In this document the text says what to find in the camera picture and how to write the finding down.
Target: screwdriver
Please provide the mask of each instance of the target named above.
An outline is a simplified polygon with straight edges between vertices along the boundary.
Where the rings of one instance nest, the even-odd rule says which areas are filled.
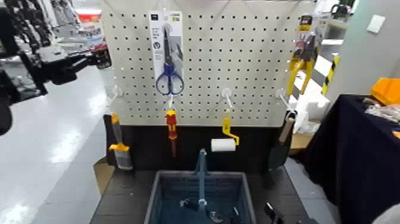
[[[167,111],[168,138],[171,140],[172,157],[176,156],[176,112],[175,110]]]

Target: scissors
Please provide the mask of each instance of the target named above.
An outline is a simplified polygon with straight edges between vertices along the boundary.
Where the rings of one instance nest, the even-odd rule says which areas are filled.
[[[163,95],[177,95],[183,91],[184,83],[182,77],[176,72],[175,64],[172,62],[170,44],[168,40],[168,32],[164,27],[164,72],[155,81],[156,89]],[[165,88],[161,80],[167,81],[167,87]]]

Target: black equipment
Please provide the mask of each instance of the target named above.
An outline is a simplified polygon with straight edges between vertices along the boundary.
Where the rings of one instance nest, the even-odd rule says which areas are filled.
[[[6,7],[0,7],[0,58],[18,56],[35,87],[21,91],[7,72],[0,68],[0,135],[11,128],[10,105],[46,95],[46,82],[62,85],[76,80],[78,71],[89,65],[99,67],[99,64],[104,64],[104,55],[108,55],[104,50],[68,54],[62,48],[52,46],[52,34],[44,22],[43,11],[37,0],[5,0],[4,3]],[[28,43],[32,53],[20,49],[15,37]]]

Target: black tablecloth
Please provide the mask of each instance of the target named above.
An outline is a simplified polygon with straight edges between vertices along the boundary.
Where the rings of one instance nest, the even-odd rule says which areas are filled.
[[[398,125],[365,114],[365,96],[341,95],[308,145],[305,168],[342,224],[371,223],[400,203]]]

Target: pegboard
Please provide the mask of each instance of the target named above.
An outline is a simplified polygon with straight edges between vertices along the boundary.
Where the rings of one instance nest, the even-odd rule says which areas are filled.
[[[101,0],[115,83],[124,91],[111,108],[123,125],[165,125],[168,96],[155,89],[149,10],[159,0]],[[232,90],[232,126],[281,126],[299,17],[311,1],[171,0],[183,13],[185,90],[174,98],[178,125],[221,126]]]

